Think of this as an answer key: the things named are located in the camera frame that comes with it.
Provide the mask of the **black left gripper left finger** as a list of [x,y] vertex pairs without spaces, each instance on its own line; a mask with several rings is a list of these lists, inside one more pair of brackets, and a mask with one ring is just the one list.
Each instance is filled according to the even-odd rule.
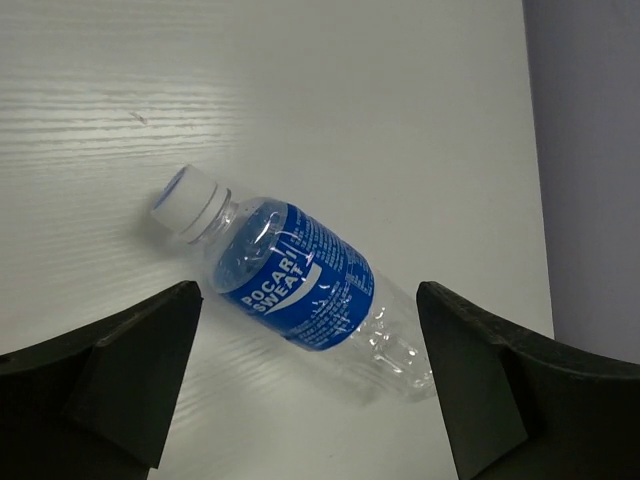
[[158,468],[203,299],[180,282],[1,357],[4,479],[145,479]]

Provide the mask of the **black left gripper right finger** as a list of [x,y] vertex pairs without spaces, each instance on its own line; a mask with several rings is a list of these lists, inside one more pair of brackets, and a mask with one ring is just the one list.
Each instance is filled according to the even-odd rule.
[[501,318],[443,285],[417,306],[461,479],[636,479],[639,367]]

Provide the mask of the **clear bottle blue label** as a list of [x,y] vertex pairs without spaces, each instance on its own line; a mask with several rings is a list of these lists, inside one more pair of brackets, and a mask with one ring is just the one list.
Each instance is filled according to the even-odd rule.
[[297,206],[237,200],[187,165],[151,214],[198,251],[218,297],[322,366],[409,402],[435,395],[415,301]]

